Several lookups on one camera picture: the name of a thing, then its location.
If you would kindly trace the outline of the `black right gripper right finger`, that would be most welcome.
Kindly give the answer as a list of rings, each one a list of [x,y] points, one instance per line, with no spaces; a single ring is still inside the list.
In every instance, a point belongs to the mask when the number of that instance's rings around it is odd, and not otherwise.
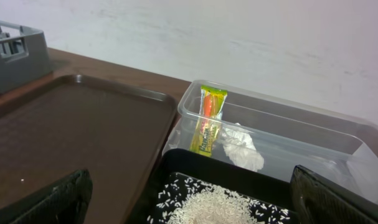
[[[378,205],[304,166],[293,169],[290,192],[301,223],[378,224]]]

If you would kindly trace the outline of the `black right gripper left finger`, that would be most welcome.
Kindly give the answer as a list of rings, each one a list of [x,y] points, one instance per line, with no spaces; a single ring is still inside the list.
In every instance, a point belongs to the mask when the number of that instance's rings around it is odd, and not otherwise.
[[[0,224],[83,224],[92,191],[89,171],[76,170],[0,209]]]

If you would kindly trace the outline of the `white tissue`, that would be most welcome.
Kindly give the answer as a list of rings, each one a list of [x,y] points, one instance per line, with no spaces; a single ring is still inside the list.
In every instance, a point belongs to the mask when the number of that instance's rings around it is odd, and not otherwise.
[[[257,151],[250,133],[237,126],[223,125],[221,138],[223,148],[227,157],[235,166],[258,172],[263,169],[264,158]]]

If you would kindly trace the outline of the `rice food waste pile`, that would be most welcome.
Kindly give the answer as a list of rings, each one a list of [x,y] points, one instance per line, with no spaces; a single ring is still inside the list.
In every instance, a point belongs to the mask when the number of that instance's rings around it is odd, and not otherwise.
[[[155,223],[275,223],[294,221],[293,212],[236,191],[180,174],[156,194],[156,204],[145,222]]]

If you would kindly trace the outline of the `yellow green snack wrapper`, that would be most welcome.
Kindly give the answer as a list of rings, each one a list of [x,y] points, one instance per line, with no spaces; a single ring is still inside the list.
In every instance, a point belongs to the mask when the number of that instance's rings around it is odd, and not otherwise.
[[[212,145],[219,135],[222,108],[227,98],[227,90],[207,85],[201,86],[201,104],[196,129],[189,150],[203,156],[212,155]]]

